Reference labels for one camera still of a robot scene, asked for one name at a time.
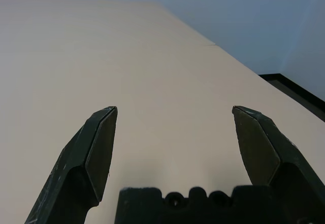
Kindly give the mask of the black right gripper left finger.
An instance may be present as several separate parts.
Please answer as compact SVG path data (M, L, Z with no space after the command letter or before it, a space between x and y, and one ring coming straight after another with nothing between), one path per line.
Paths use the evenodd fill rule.
M103 199L118 110L93 113L61 151L26 223L84 223Z

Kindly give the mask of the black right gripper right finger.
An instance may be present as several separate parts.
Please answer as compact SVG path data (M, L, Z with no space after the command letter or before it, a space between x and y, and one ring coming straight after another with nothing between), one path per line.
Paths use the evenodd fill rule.
M294 143L261 112L234 106L232 113L251 183L269 187L288 219L323 219L324 184Z

